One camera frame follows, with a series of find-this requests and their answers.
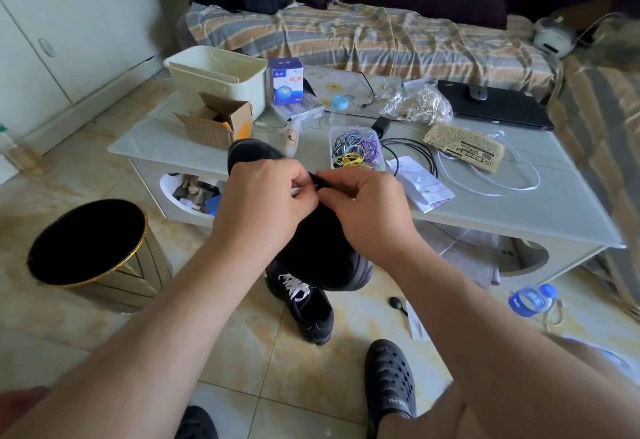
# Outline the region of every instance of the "cabinet handle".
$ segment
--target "cabinet handle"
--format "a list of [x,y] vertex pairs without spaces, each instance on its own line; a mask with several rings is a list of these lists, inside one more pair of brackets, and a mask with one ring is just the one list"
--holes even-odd
[[40,45],[40,47],[44,51],[44,54],[46,54],[48,57],[50,57],[50,58],[55,58],[56,57],[56,52],[53,49],[53,46],[51,45],[51,43],[49,41],[47,41],[44,38],[40,38],[40,39],[38,39],[38,44]]

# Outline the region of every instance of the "plastic bag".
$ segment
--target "plastic bag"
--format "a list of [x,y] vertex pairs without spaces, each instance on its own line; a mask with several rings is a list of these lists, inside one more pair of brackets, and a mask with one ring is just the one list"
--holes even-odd
[[426,79],[407,81],[401,85],[385,83],[377,103],[382,104],[380,114],[395,120],[410,122],[451,122],[451,103]]

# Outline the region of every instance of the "laptop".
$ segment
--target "laptop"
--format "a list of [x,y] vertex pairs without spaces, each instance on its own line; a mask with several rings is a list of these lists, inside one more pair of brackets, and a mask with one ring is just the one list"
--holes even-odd
[[444,79],[438,81],[438,90],[451,102],[456,116],[532,129],[554,129],[553,122],[547,116],[547,109],[529,93],[479,87]]

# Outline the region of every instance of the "striped blanket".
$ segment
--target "striped blanket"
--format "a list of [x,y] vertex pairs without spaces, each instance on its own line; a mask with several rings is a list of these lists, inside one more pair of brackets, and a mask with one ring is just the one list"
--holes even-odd
[[640,321],[640,73],[594,66],[587,51],[563,60],[564,84],[548,105],[556,136],[627,249],[605,251],[620,301]]
[[364,4],[292,5],[273,15],[194,4],[186,22],[198,44],[265,58],[296,56],[305,65],[525,90],[538,100],[554,79],[529,41],[531,22],[520,16],[509,16],[500,31]]

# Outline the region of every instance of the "gold rim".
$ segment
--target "gold rim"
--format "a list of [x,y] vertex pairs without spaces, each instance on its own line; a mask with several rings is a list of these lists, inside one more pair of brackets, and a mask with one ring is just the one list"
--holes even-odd
[[142,232],[142,237],[140,237],[140,241],[136,244],[136,246],[134,247],[134,249],[129,253],[129,255],[127,255],[126,257],[124,257],[123,260],[121,260],[117,265],[115,265],[114,267],[111,267],[108,271],[101,273],[99,276],[97,277],[93,277],[91,279],[88,279],[86,281],[82,281],[82,282],[75,282],[73,284],[62,284],[62,285],[55,285],[55,284],[47,284],[44,283],[40,280],[38,280],[38,282],[45,286],[45,287],[54,287],[56,289],[69,289],[71,287],[78,287],[81,285],[85,285],[85,284],[90,284],[91,282],[95,282],[98,279],[102,279],[105,275],[112,273],[113,271],[117,271],[120,267],[122,267],[122,265],[124,265],[124,263],[129,260],[131,257],[133,257],[133,254],[136,253],[138,251],[138,249],[140,248],[140,245],[142,245],[142,242],[145,241],[145,237],[147,236],[147,232],[149,230],[149,218],[147,216],[147,212],[144,210],[144,208],[140,207],[140,205],[132,202],[132,201],[128,201],[131,204],[135,205],[140,211],[142,211],[142,216],[145,217],[145,230],[144,232]]

